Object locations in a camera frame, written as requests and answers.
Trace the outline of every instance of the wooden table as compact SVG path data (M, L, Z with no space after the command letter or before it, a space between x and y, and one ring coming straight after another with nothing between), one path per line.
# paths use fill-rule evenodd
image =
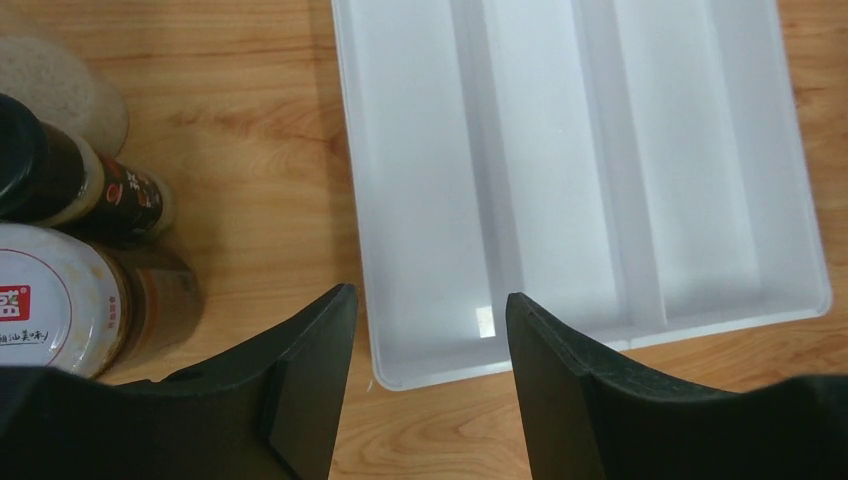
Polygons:
M336 283L362 285L329 0L15 3L125 94L132 126L121 158L175 186L181 217L165 242L196 268L207 296L184 348L107 380L161 378ZM731 390L848 371L848 2L780 6L835 307L823 319L631 353ZM381 476L529 478L511 374L384 391L363 318L333 478Z

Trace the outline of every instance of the beige round object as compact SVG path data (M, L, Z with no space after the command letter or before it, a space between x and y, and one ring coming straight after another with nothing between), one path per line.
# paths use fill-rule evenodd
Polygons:
M120 93L53 41L0 34L0 93L98 152L115 156L126 139L129 116Z

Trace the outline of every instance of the seasoning bottle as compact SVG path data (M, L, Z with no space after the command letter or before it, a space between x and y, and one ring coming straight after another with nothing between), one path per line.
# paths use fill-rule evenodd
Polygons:
M43 121L115 156L129 115L120 92L53 32L0 0L0 93L17 98Z
M191 335L201 308L195 276L165 250L0 224L0 365L94 377L164 354Z
M0 95L0 219L111 243L154 238L174 216L173 193L160 179Z

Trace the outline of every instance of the red label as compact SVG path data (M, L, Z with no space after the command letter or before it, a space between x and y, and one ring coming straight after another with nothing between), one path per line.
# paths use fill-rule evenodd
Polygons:
M0 286L0 322L29 320L29 285Z

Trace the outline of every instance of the jar lid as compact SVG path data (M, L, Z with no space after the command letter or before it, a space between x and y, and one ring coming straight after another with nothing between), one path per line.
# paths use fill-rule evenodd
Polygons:
M21 102L0 94L0 217L29 200L48 163L41 122Z
M121 301L109 264L90 246L0 223L0 365L96 375L120 343Z

